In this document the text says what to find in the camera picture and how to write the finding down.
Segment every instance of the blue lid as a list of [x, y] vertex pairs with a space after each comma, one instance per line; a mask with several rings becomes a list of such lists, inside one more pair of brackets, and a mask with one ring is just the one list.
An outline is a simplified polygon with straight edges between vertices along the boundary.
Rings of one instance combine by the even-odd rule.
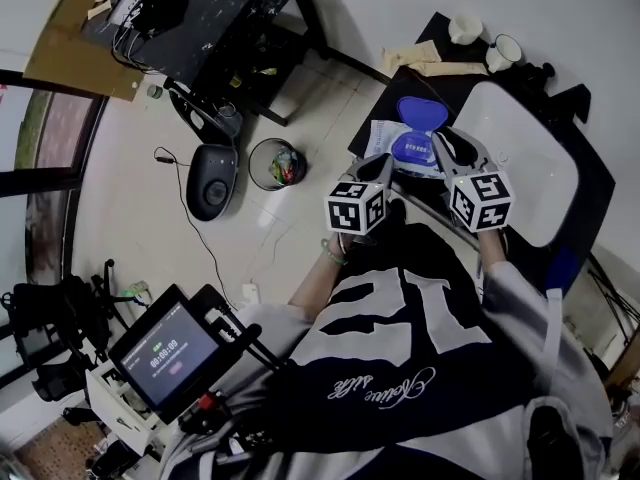
[[433, 167], [437, 165], [431, 137], [412, 130], [403, 133], [391, 147], [393, 157], [401, 162]]
[[447, 122], [447, 108], [437, 101], [405, 96], [398, 101], [398, 114], [407, 126], [421, 132], [437, 130]]

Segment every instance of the timer display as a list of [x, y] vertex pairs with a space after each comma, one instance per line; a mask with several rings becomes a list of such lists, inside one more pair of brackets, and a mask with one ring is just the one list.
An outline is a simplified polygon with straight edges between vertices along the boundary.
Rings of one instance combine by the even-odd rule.
[[169, 357], [171, 351], [178, 348], [178, 342], [176, 340], [171, 340], [169, 343], [167, 343], [166, 347], [162, 349], [160, 347], [158, 347], [157, 345], [153, 347], [154, 352], [158, 352], [158, 350], [160, 352], [158, 352], [158, 355], [151, 360], [151, 368], [157, 368], [158, 366], [160, 366], [162, 364], [162, 361]]
[[138, 388], [154, 404], [180, 385], [218, 348], [200, 324], [176, 304], [121, 360]]

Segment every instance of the white device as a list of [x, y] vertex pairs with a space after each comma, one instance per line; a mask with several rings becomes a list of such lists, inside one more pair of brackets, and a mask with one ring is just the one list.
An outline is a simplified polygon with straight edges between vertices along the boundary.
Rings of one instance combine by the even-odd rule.
[[242, 297], [247, 304], [260, 304], [258, 285], [247, 283], [242, 285]]
[[387, 188], [381, 183], [338, 181], [324, 198], [327, 228], [366, 235], [386, 217]]
[[503, 171], [457, 176], [451, 181], [449, 207], [472, 233], [505, 227], [514, 201]]
[[132, 391], [132, 388], [128, 383], [117, 386], [107, 382], [105, 377], [111, 370], [115, 370], [113, 363], [107, 361], [85, 372], [91, 410], [142, 457], [164, 424], [155, 413], [143, 418], [124, 400], [123, 395]]

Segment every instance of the cable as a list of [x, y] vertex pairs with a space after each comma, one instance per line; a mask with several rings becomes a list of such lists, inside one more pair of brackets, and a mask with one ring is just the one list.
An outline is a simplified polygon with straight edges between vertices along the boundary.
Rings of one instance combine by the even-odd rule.
[[594, 280], [598, 280], [602, 285], [604, 285], [607, 290], [609, 290], [614, 295], [610, 295], [610, 297], [616, 302], [619, 306], [622, 307], [623, 310], [631, 313], [636, 317], [637, 320], [640, 320], [640, 312], [635, 309], [627, 299], [625, 299], [622, 295], [618, 293], [618, 291], [613, 287], [610, 280], [603, 279], [601, 276], [596, 274], [593, 270], [589, 270], [589, 275], [594, 278]]
[[[118, 26], [118, 29], [113, 34], [113, 39], [111, 41], [111, 56], [114, 58], [114, 60], [118, 64], [122, 64], [123, 66], [137, 69], [138, 71], [141, 71], [145, 74], [154, 74], [154, 73], [157, 73], [157, 71], [155, 71], [153, 68], [150, 68], [149, 66], [146, 66], [140, 62], [136, 62], [131, 58], [131, 55], [132, 55], [131, 50], [133, 48], [133, 45], [137, 41], [137, 39], [140, 37], [141, 32], [138, 32], [138, 35], [131, 41], [131, 43], [129, 44], [129, 51], [126, 54], [124, 53], [124, 49], [122, 52], [118, 50], [121, 44], [124, 45], [124, 48], [127, 47], [127, 42], [129, 41], [131, 30], [132, 30], [130, 20], [132, 18], [133, 13], [139, 10], [139, 8], [142, 6], [143, 3], [144, 3], [144, 0], [138, 0], [137, 2], [135, 2], [129, 9], [129, 12], [122, 19], [122, 22]], [[133, 52], [133, 55], [135, 55], [138, 51], [140, 51], [140, 49], [144, 46], [145, 42], [146, 42], [146, 39], [143, 41], [142, 46], [140, 46], [135, 52]]]
[[[167, 154], [171, 155], [173, 158], [167, 158], [166, 156], [156, 156], [156, 152], [157, 152], [159, 149], [162, 149], [162, 150], [166, 151], [166, 152], [167, 152]], [[177, 164], [177, 165], [179, 165], [179, 166], [181, 166], [181, 167], [191, 167], [191, 164], [183, 164], [182, 162], [178, 162], [178, 161], [176, 160], [175, 155], [174, 155], [171, 151], [169, 151], [167, 148], [164, 148], [164, 147], [162, 147], [162, 146], [158, 146], [158, 147], [154, 150], [154, 152], [153, 152], [153, 158], [155, 158], [155, 159], [156, 159], [156, 161], [158, 161], [158, 162], [160, 162], [160, 163], [163, 163], [163, 164]]]
[[258, 273], [257, 273], [257, 274], [254, 274], [254, 275], [252, 275], [252, 276], [251, 276], [251, 278], [249, 279], [249, 282], [250, 282], [251, 284], [255, 284], [255, 283], [254, 283], [254, 280], [255, 280], [258, 276], [261, 276], [262, 274], [264, 274], [264, 273], [265, 273], [268, 269], [270, 269], [270, 268], [271, 268], [271, 266], [275, 263], [275, 261], [276, 261], [276, 248], [278, 247], [278, 242], [279, 242], [279, 241], [280, 241], [280, 239], [281, 239], [281, 238], [283, 238], [283, 237], [284, 237], [284, 235], [286, 235], [290, 230], [291, 230], [291, 228], [290, 228], [290, 227], [288, 227], [288, 228], [286, 229], [286, 231], [285, 231], [284, 233], [282, 233], [282, 234], [281, 234], [281, 235], [276, 239], [276, 241], [273, 243], [273, 257], [271, 258], [271, 262], [270, 262], [266, 267], [264, 267], [264, 268], [260, 269], [260, 270], [258, 271]]
[[[164, 161], [163, 161], [163, 160], [161, 160], [161, 158], [163, 158], [163, 157], [156, 157], [156, 151], [158, 151], [159, 149], [165, 151], [168, 155], [170, 155], [171, 158], [173, 159], [173, 162], [167, 162], [167, 160], [168, 160], [167, 158], [164, 158]], [[213, 259], [213, 264], [215, 266], [215, 271], [216, 271], [216, 277], [218, 278], [218, 281], [220, 282], [220, 288], [222, 289], [222, 295], [224, 296], [225, 300], [227, 301], [227, 304], [229, 304], [229, 306], [231, 306], [233, 309], [235, 309], [237, 311], [236, 307], [233, 305], [233, 303], [231, 302], [231, 299], [227, 296], [227, 292], [224, 289], [224, 283], [222, 282], [222, 278], [220, 277], [220, 271], [218, 270], [218, 260], [216, 259], [216, 257], [213, 254], [213, 252], [211, 252], [211, 249], [209, 249], [209, 246], [207, 245], [207, 242], [205, 241], [205, 239], [202, 237], [202, 233], [200, 233], [200, 230], [191, 221], [191, 217], [189, 217], [189, 210], [187, 209], [187, 205], [185, 204], [184, 198], [182, 197], [182, 181], [180, 179], [180, 168], [178, 166], [179, 165], [186, 165], [186, 164], [180, 164], [178, 162], [178, 159], [176, 158], [176, 155], [174, 155], [171, 151], [169, 151], [167, 148], [162, 147], [162, 146], [158, 146], [155, 149], [155, 151], [153, 152], [153, 157], [159, 162], [162, 162], [162, 163], [173, 163], [176, 166], [176, 176], [178, 177], [178, 194], [180, 196], [180, 203], [182, 203], [182, 207], [184, 208], [184, 213], [187, 216], [187, 221], [189, 222], [191, 227], [196, 231], [196, 233], [198, 234], [198, 238], [202, 242], [202, 245], [204, 246], [204, 248], [207, 250], [207, 252], [211, 256], [211, 259]]]
[[626, 346], [629, 343], [629, 336], [627, 335], [627, 332], [625, 331], [624, 326], [622, 325], [622, 321], [620, 320], [620, 317], [618, 316], [618, 312], [616, 311], [616, 308], [611, 303], [613, 301], [612, 297], [608, 293], [604, 292], [604, 290], [602, 289], [602, 285], [600, 284], [600, 281], [598, 280], [597, 276], [592, 275], [591, 277], [593, 278], [594, 282], [596, 283], [596, 286], [598, 287], [598, 290], [600, 291], [600, 293], [604, 297], [604, 300], [606, 301], [607, 305], [609, 306], [609, 309], [613, 313], [613, 317], [616, 319], [616, 322], [618, 323], [618, 327], [620, 327], [620, 330], [622, 331], [622, 336], [624, 338], [624, 345]]
[[[610, 294], [605, 294], [604, 296], [610, 303], [612, 304], [617, 304], [617, 301], [610, 295]], [[622, 308], [622, 312], [630, 319], [634, 320], [636, 322], [636, 324], [640, 324], [640, 318], [638, 318], [638, 316], [633, 313], [630, 312], [628, 310], [626, 310], [625, 308]]]

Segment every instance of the white mug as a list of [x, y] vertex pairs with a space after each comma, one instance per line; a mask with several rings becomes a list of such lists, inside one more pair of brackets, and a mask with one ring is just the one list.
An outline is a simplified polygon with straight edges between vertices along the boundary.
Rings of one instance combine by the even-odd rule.
[[503, 71], [522, 58], [522, 49], [511, 36], [500, 34], [493, 44], [489, 45], [485, 60], [489, 71]]
[[449, 22], [449, 36], [455, 44], [471, 44], [482, 34], [482, 22], [475, 16], [456, 14]]

